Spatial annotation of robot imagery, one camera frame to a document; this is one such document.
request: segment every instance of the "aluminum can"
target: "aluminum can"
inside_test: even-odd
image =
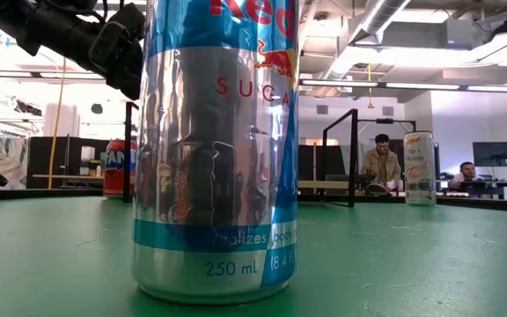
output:
[[[436,168],[434,140],[431,132],[417,131],[404,135],[404,173],[406,203],[436,204]]]
[[[124,140],[111,140],[107,145],[107,161],[103,175],[103,196],[122,197],[124,190]],[[130,143],[130,195],[134,194],[136,174],[136,142]]]
[[[297,257],[298,2],[148,2],[132,274],[152,296],[230,304]]]

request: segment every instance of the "ceiling duct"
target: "ceiling duct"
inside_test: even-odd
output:
[[[410,0],[369,0],[363,14],[349,21],[348,46],[332,62],[330,68],[323,73],[321,79],[342,79],[349,69],[357,62],[358,50],[350,45],[371,35],[379,35],[391,24],[394,14],[403,10]],[[313,94],[324,97],[329,88],[319,89]]]

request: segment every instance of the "green tabletop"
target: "green tabletop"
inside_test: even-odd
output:
[[[290,286],[224,307],[139,291],[131,225],[98,197],[0,202],[0,316],[507,317],[507,211],[301,204]]]

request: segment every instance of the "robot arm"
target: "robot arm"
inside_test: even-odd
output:
[[[128,4],[105,23],[85,22],[77,14],[91,12],[96,0],[60,1],[0,0],[0,29],[28,54],[36,55],[41,45],[48,47],[137,100],[144,15]]]

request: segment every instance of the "man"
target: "man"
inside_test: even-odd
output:
[[[380,134],[375,137],[376,147],[365,153],[361,173],[371,173],[375,177],[374,183],[386,185],[388,181],[394,181],[394,186],[397,187],[400,164],[396,154],[388,149],[389,143],[388,135]]]
[[[461,173],[456,174],[455,178],[449,182],[449,188],[459,189],[463,181],[482,181],[482,177],[476,176],[473,163],[464,162],[459,169]]]

